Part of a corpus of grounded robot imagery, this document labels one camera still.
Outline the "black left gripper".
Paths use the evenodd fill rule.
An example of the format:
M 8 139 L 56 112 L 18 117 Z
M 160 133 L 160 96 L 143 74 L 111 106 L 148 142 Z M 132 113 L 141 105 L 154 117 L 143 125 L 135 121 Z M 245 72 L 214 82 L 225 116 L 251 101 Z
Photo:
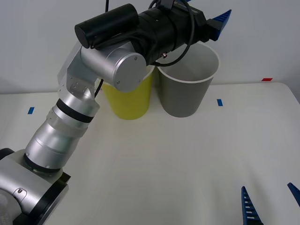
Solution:
M 207 22 L 210 31 L 210 40 L 217 41 L 223 28 L 226 26 L 232 12 L 232 10 L 230 9 L 224 12 L 223 14 L 215 18 L 209 19 L 207 21 L 204 16 L 204 13 L 201 10 L 192 7 L 191 11 L 195 22 L 195 31 L 193 35 L 192 44 L 195 44 L 198 41 L 208 41 L 207 34 L 205 34 L 205 27 L 207 25 Z M 176 49 L 182 46 L 183 44 L 188 44 L 191 34 L 191 21 L 188 10 L 185 7 L 175 7 L 174 13 L 174 24 L 176 28 L 176 44 L 174 48 Z

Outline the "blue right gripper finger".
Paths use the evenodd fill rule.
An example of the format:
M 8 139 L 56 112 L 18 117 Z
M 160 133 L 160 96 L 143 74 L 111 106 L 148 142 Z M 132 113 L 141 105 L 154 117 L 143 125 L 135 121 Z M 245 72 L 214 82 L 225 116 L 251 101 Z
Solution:
M 244 186 L 241 188 L 241 208 L 243 225 L 263 225 Z
M 287 184 L 289 187 L 293 197 L 295 198 L 295 201 L 297 202 L 298 206 L 300 206 L 300 190 L 295 187 L 291 182 Z

